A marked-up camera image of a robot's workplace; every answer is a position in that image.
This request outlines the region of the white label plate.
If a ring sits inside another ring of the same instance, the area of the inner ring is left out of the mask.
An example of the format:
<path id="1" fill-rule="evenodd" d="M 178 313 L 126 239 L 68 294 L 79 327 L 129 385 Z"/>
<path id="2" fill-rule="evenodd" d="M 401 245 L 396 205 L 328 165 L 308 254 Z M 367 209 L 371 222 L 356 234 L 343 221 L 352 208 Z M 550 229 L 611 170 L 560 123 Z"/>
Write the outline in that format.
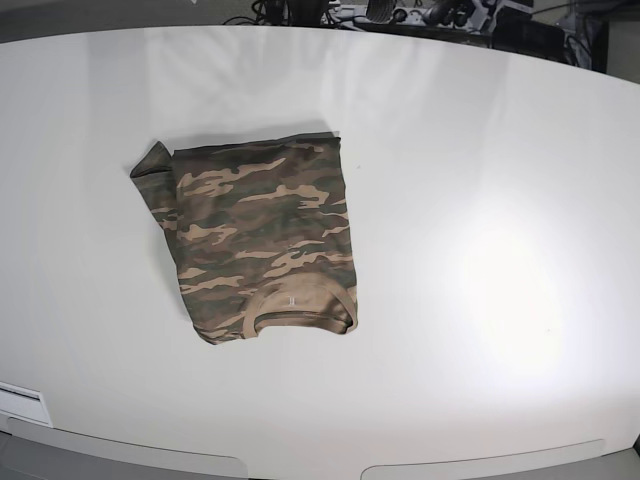
<path id="1" fill-rule="evenodd" d="M 3 415 L 25 422 L 53 427 L 43 395 L 35 390 L 1 383 L 0 411 Z"/>

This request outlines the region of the camouflage T-shirt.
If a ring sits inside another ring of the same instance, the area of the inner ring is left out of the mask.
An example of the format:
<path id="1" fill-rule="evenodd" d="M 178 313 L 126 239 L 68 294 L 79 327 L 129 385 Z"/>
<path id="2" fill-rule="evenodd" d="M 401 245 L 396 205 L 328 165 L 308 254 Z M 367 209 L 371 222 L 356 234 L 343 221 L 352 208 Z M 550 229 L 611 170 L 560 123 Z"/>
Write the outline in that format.
<path id="1" fill-rule="evenodd" d="M 204 341 L 357 327 L 340 152 L 330 132 L 175 151 L 157 143 L 131 170 Z"/>

